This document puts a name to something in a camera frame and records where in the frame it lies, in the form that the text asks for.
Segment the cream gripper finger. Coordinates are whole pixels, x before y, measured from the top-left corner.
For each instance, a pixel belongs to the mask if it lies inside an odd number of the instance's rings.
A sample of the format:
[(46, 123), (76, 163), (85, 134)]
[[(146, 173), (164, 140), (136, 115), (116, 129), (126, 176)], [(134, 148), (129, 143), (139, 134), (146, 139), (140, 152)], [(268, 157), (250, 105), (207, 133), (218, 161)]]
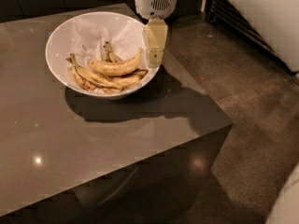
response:
[(156, 68), (162, 64), (167, 33), (168, 26), (160, 18), (149, 20), (143, 28), (143, 36), (147, 48), (146, 56), (150, 68)]

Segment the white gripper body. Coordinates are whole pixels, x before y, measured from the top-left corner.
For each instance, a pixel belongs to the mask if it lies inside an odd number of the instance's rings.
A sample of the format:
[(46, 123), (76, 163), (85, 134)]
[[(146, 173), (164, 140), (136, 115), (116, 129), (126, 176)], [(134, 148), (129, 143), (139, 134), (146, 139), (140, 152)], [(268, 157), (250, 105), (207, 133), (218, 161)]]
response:
[(177, 0), (135, 0), (136, 12), (146, 20), (165, 19), (175, 10)]

